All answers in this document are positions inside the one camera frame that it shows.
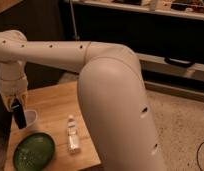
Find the speckled floor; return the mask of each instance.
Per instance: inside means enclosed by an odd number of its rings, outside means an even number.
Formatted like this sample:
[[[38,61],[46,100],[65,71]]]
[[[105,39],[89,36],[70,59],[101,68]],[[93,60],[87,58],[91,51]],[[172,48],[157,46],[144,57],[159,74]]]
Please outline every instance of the speckled floor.
[[[67,73],[59,83],[76,79],[77,76]],[[199,171],[196,151],[204,141],[204,103],[149,90],[147,94],[168,170]],[[5,146],[6,140],[0,137],[0,170],[4,164]],[[204,145],[199,161],[204,171]]]

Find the green bowl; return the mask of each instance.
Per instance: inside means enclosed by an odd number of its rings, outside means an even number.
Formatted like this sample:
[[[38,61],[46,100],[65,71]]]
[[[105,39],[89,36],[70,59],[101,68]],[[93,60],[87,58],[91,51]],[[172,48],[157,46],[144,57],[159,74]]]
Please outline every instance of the green bowl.
[[[17,146],[13,164],[17,171],[41,171],[51,161],[55,143],[50,135],[34,133]]]

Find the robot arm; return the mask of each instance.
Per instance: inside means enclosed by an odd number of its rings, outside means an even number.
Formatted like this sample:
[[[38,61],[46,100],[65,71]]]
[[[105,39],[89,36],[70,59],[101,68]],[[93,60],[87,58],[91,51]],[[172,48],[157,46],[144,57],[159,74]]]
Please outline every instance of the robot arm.
[[[26,95],[27,84],[22,81],[26,77],[20,61],[80,73],[79,105],[104,169],[166,170],[139,60],[132,50],[118,44],[29,42],[23,38],[19,32],[0,33],[0,80],[15,83],[8,93],[0,81],[2,96],[25,99],[21,96]]]

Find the white cup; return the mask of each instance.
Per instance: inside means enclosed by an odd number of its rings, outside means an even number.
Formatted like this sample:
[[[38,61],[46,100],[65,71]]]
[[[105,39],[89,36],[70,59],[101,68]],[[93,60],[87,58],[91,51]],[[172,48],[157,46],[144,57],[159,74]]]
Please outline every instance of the white cup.
[[[24,110],[26,127],[21,129],[23,137],[38,131],[38,114],[34,109]]]

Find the small hole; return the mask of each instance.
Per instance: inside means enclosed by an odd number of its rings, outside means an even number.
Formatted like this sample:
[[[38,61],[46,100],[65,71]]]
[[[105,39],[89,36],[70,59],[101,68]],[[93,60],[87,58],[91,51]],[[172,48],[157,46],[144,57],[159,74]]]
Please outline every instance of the small hole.
[[[144,117],[146,117],[147,116],[147,111],[148,111],[148,108],[147,107],[145,107],[142,111],[141,111],[141,118],[144,118]]]
[[[155,155],[157,150],[158,150],[158,144],[155,144],[154,147],[153,147],[153,150],[152,150],[152,155]]]
[[[145,112],[147,112],[147,111],[148,111],[148,108],[145,107],[145,108],[142,110],[142,113],[145,113]]]

